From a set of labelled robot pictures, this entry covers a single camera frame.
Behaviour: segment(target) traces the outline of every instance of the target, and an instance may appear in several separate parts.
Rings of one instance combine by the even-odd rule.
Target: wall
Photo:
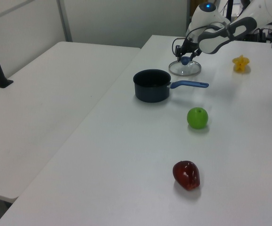
[[[0,64],[5,76],[64,40],[56,0],[34,0],[0,17]]]
[[[187,0],[63,0],[72,40],[141,48],[151,35],[185,36]]]

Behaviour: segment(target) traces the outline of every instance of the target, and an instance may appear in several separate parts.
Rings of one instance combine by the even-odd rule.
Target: red apple
[[[173,167],[175,180],[187,191],[200,185],[198,167],[191,161],[180,161]]]

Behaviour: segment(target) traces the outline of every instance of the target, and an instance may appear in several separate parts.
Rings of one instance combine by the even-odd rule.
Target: saucepan
[[[194,86],[207,88],[208,83],[197,81],[176,81],[170,82],[169,73],[159,69],[149,69],[138,72],[133,77],[135,84],[135,95],[139,100],[148,103],[156,103],[169,97],[169,89],[178,86]]]

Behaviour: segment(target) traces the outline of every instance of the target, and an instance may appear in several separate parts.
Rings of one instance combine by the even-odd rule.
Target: pot lid
[[[189,76],[199,74],[201,72],[201,65],[196,61],[190,61],[187,65],[174,61],[168,66],[168,70],[174,75]]]

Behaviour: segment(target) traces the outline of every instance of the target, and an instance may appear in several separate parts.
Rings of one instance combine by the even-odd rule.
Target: yellow toy
[[[238,72],[238,73],[244,73],[246,65],[249,64],[250,61],[249,61],[248,58],[243,57],[243,55],[241,55],[238,58],[234,58],[232,60],[232,62],[235,63],[234,70],[236,72]]]

